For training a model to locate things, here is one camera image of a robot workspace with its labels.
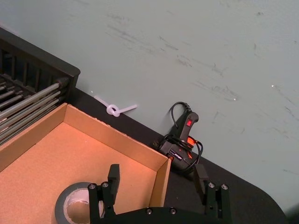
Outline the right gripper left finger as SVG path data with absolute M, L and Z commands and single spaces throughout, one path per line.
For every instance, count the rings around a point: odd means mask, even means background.
M 104 218 L 116 216 L 114 204 L 120 184 L 120 165 L 112 164 L 107 176 L 107 181 L 97 185 L 88 185 L 90 223 L 99 224 L 102 215 L 100 214 L 100 201 L 103 203 Z

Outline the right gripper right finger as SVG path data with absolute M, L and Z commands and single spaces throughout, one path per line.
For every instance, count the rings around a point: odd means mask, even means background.
M 216 185 L 210 181 L 202 164 L 194 166 L 193 181 L 201 203 L 205 206 L 205 216 L 209 220 L 231 220 L 232 212 L 228 185 Z

